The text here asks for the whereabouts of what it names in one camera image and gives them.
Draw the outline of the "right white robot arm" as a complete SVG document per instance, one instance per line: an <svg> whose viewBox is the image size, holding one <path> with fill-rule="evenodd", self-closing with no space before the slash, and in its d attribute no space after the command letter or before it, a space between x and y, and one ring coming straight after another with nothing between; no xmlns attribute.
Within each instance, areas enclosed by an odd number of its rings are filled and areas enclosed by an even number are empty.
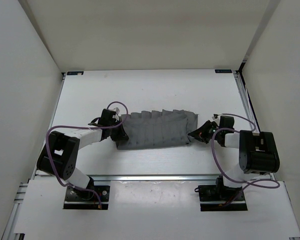
<svg viewBox="0 0 300 240"><path fill-rule="evenodd" d="M279 155L273 133L256 132L256 125L247 118L232 113L215 114L212 120L206 121L201 127L188 135L202 143L211 144L214 162L220 171L214 193L220 200L232 195L232 189L240 187L259 187L275 189L279 183L271 180L270 185L263 185L268 175L278 171ZM238 150L238 163L230 170L224 171L215 153L215 144L221 147Z"/></svg>

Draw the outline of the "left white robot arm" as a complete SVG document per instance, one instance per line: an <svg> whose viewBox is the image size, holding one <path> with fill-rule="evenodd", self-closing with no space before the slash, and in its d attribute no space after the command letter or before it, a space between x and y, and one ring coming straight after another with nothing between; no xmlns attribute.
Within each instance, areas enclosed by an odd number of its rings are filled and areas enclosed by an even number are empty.
<svg viewBox="0 0 300 240"><path fill-rule="evenodd" d="M93 179L76 167L80 149L101 142L107 138L113 141L127 140L119 109L105 108L100 117L92 120L87 127L67 126L71 131L48 131L46 143L37 161L37 169L55 176L59 183L72 187L83 200L94 196Z"/></svg>

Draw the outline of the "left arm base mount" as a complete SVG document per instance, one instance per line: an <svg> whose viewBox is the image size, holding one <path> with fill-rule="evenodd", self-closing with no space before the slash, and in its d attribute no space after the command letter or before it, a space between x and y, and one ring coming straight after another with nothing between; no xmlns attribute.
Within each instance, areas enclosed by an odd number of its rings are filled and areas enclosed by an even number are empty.
<svg viewBox="0 0 300 240"><path fill-rule="evenodd" d="M109 207L110 186L95 185L94 191L98 194L101 200L99 206L98 198L94 193L83 191L78 192L72 187L67 187L63 209L65 210L107 210Z"/></svg>

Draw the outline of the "grey pleated skirt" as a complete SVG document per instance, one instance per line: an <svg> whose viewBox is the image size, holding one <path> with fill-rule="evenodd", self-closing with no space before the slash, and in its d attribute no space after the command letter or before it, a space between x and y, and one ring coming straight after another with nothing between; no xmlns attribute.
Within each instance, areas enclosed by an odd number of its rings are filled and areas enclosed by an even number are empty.
<svg viewBox="0 0 300 240"><path fill-rule="evenodd" d="M197 129L198 115L186 110L141 111L124 114L123 129L128 140L116 141L118 150L145 150L181 147L194 138L188 134Z"/></svg>

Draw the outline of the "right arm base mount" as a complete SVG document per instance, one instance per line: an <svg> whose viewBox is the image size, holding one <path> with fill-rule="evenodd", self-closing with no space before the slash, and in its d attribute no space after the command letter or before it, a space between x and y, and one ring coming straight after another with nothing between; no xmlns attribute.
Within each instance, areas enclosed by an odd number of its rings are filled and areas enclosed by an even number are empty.
<svg viewBox="0 0 300 240"><path fill-rule="evenodd" d="M199 185L194 189L199 195L201 212L241 212L247 211L242 188L216 185Z"/></svg>

